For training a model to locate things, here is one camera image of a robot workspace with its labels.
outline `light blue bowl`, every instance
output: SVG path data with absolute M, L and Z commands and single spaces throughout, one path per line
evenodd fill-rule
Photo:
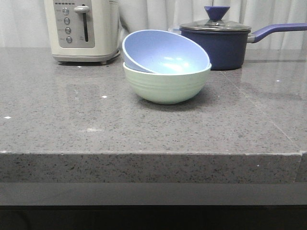
M 128 68 L 160 74 L 190 74 L 207 69 L 208 54 L 192 40 L 162 30 L 140 30 L 123 41 Z

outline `toaster control panel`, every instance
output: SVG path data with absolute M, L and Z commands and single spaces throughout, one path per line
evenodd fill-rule
M 59 45 L 62 48 L 94 48 L 91 0 L 53 0 Z

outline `toaster button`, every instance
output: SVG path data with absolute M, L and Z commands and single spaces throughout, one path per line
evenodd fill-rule
M 65 28 L 65 33 L 70 34 L 70 33 L 71 33 L 71 28 L 66 27 L 66 28 Z
M 69 9 L 67 7 L 64 7 L 62 9 L 62 12 L 63 12 L 64 15 L 68 15 L 69 14 Z
M 71 38 L 71 37 L 67 37 L 67 38 L 66 38 L 66 41 L 67 41 L 68 43 L 72 43 L 72 38 Z
M 66 25 L 68 25 L 70 22 L 71 22 L 71 20 L 70 20 L 69 18 L 64 18 L 64 23 L 65 23 Z

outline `toaster lever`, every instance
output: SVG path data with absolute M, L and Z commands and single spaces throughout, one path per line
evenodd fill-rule
M 88 6 L 77 6 L 73 9 L 76 13 L 88 13 L 90 8 Z

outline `stacked bowls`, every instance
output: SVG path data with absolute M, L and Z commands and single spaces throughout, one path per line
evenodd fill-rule
M 158 104 L 176 104 L 203 88 L 208 54 L 192 40 L 161 30 L 141 30 L 123 41 L 124 70 L 133 90 Z

